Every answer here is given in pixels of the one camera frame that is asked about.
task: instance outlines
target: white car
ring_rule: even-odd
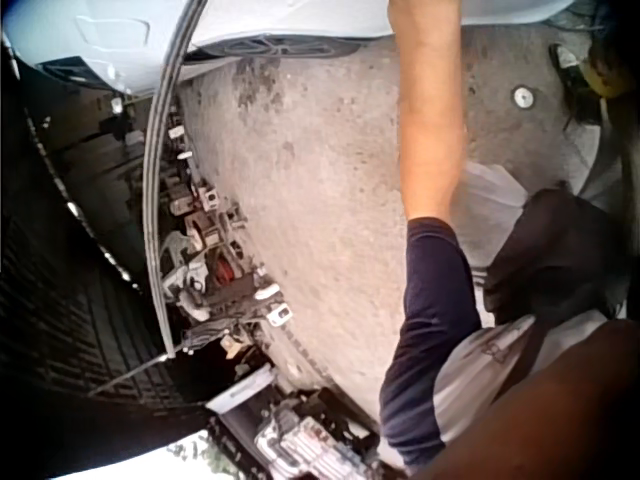
[[[463,23],[544,20],[573,0],[463,0]],[[28,65],[128,94],[158,85],[186,0],[18,0],[4,35]],[[391,34],[388,0],[209,0],[185,65],[221,57],[348,55]]]

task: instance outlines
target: skin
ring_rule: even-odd
[[[466,155],[460,0],[391,0],[389,18],[400,56],[405,214],[450,223]],[[637,325],[607,322],[510,390],[415,478],[585,478],[605,453],[624,454],[628,444],[612,448],[621,438],[612,432],[628,427],[638,437]]]

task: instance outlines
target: sky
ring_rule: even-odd
[[[186,437],[185,440],[198,440],[198,432]],[[134,457],[124,462],[114,463],[106,467],[94,468],[84,472],[73,473],[59,480],[126,480],[129,478],[152,478],[153,480],[177,480],[188,478],[189,480],[233,480],[233,477],[224,473],[211,473],[207,462],[198,460],[187,460],[183,462],[173,454],[166,451],[164,447],[153,452]]]

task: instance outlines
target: pavement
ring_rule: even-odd
[[[593,150],[593,132],[563,132],[547,56],[556,41],[584,50],[584,38],[541,25],[463,35],[469,159],[504,166],[529,193],[579,184]],[[531,110],[512,102],[518,85],[534,92]],[[180,95],[201,172],[240,203],[245,251],[264,262],[292,308],[291,338],[377,419],[405,281],[393,40],[339,59],[240,60],[183,83]],[[454,224],[469,220],[463,208]],[[482,229],[462,241],[470,258],[482,257]],[[286,352],[291,338],[271,348]],[[288,368],[304,377],[305,368]]]

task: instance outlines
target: navy sleeve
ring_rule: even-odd
[[[481,328],[469,264],[441,220],[409,222],[404,308],[380,392],[380,417],[383,435],[415,471],[444,448],[433,406],[438,372],[454,348]]]

